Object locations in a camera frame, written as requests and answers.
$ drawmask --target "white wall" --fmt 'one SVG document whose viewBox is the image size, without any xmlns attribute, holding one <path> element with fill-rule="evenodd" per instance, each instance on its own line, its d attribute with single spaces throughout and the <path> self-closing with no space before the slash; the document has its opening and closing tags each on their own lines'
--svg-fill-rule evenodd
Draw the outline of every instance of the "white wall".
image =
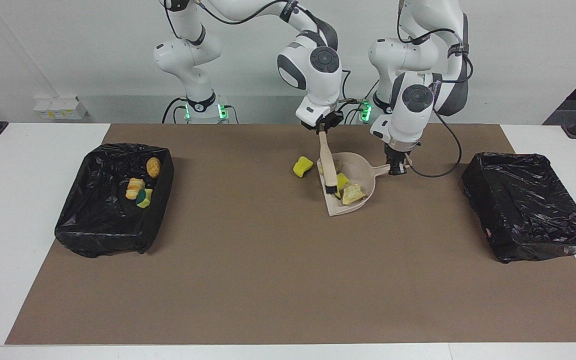
<svg viewBox="0 0 576 360">
<path fill-rule="evenodd" d="M 353 70 L 348 95 L 362 96 L 377 79 L 368 48 L 374 39 L 395 36 L 396 3 L 302 1 L 338 30 L 343 65 Z M 460 4 L 470 19 L 475 75 L 466 109 L 451 120 L 541 124 L 576 88 L 576 1 Z M 96 121 L 136 121 L 131 114 L 143 118 L 137 110 L 144 103 L 166 96 L 152 102 L 159 104 L 181 92 L 178 80 L 153 62 L 154 46 L 172 38 L 157 0 L 0 0 L 0 16 L 50 84 L 61 95 L 85 99 Z M 236 27 L 202 16 L 208 31 L 224 43 L 222 57 L 204 65 L 221 93 L 300 94 L 283 84 L 275 67 L 277 53 L 295 36 L 291 27 L 270 16 Z M 50 90 L 36 77 L 0 34 L 0 119 L 37 120 L 32 98 Z M 118 100 L 124 109 L 117 116 L 104 103 L 108 96 L 143 98 Z"/>
</svg>

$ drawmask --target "beige dustpan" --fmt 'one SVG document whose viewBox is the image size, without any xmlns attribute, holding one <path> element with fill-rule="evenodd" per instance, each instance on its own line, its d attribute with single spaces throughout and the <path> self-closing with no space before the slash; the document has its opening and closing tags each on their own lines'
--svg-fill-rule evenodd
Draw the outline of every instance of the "beige dustpan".
<svg viewBox="0 0 576 360">
<path fill-rule="evenodd" d="M 361 191 L 366 194 L 366 197 L 358 202 L 351 203 L 350 205 L 344 206 L 341 200 L 336 198 L 334 194 L 326 193 L 326 184 L 324 176 L 319 173 L 319 180 L 321 182 L 321 188 L 324 193 L 324 198 L 326 199 L 326 207 L 328 214 L 331 217 L 336 215 L 343 215 L 359 210 L 368 201 L 368 199 L 373 196 L 375 192 L 375 178 L 378 176 L 388 174 L 391 170 L 391 166 L 386 164 L 384 166 L 373 167 L 370 165 L 368 160 L 364 159 L 363 156 L 352 152 L 338 152 L 333 153 L 332 158 L 336 162 L 341 162 L 343 168 L 341 173 L 348 177 L 351 184 L 358 183 L 361 186 Z M 321 166 L 322 160 L 317 160 L 317 166 Z"/>
</svg>

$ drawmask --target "brown oval object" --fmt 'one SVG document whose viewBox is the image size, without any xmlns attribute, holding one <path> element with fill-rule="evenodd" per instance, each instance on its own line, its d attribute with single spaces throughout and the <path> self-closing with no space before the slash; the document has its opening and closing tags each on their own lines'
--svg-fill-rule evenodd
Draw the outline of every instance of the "brown oval object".
<svg viewBox="0 0 576 360">
<path fill-rule="evenodd" d="M 160 176 L 161 169 L 162 162 L 157 157 L 151 157 L 148 162 L 146 162 L 146 171 L 153 179 L 157 179 Z"/>
</svg>

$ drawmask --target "food item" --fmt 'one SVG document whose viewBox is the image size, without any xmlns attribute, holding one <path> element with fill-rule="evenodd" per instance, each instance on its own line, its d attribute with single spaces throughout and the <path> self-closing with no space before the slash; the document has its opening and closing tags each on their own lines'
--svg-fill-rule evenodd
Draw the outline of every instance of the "food item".
<svg viewBox="0 0 576 360">
<path fill-rule="evenodd" d="M 359 184 L 352 184 L 343 189 L 341 203 L 343 205 L 350 205 L 355 201 L 359 201 L 365 197 L 366 194 L 362 191 L 362 187 Z"/>
<path fill-rule="evenodd" d="M 146 182 L 144 182 L 144 180 L 141 180 L 141 178 L 135 178 L 135 177 L 130 178 L 130 181 L 128 182 L 128 189 L 126 189 L 126 199 L 128 200 L 137 199 L 137 194 L 139 194 L 139 191 L 141 191 L 141 189 L 144 189 L 145 187 Z"/>
<path fill-rule="evenodd" d="M 160 170 L 162 170 L 162 162 L 157 157 L 151 157 L 146 162 L 146 171 L 151 178 L 157 179 L 160 176 Z"/>
<path fill-rule="evenodd" d="M 313 168 L 313 161 L 311 161 L 308 157 L 302 156 L 299 158 L 296 164 L 292 167 L 292 171 L 295 175 L 299 176 L 300 178 L 304 177 L 306 171 L 309 171 Z"/>
<path fill-rule="evenodd" d="M 137 207 L 142 209 L 148 208 L 151 204 L 151 198 L 153 196 L 153 189 L 140 189 L 137 194 Z"/>
<path fill-rule="evenodd" d="M 334 162 L 334 171 L 336 171 L 336 173 L 341 173 L 342 169 L 344 168 L 344 163 L 339 161 L 339 160 L 333 160 Z M 324 169 L 322 168 L 322 164 L 317 164 L 317 168 L 319 170 L 319 173 L 321 175 L 324 174 Z"/>
<path fill-rule="evenodd" d="M 334 196 L 341 199 L 341 191 L 348 184 L 350 184 L 350 180 L 344 175 L 344 173 L 340 172 L 336 174 L 336 194 L 334 194 Z"/>
</svg>

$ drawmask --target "table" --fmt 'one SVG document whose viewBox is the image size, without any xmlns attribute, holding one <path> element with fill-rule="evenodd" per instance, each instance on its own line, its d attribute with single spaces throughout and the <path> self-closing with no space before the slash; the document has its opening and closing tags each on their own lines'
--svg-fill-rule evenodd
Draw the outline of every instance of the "table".
<svg viewBox="0 0 576 360">
<path fill-rule="evenodd" d="M 352 344 L 300 346 L 2 346 L 54 240 L 82 157 L 107 124 L 13 123 L 0 136 L 0 358 L 576 359 L 575 344 Z M 576 140 L 558 127 L 505 125 L 517 153 L 540 153 L 576 201 Z M 41 183 L 41 193 L 29 194 Z M 18 229 L 7 230 L 9 224 Z"/>
</svg>

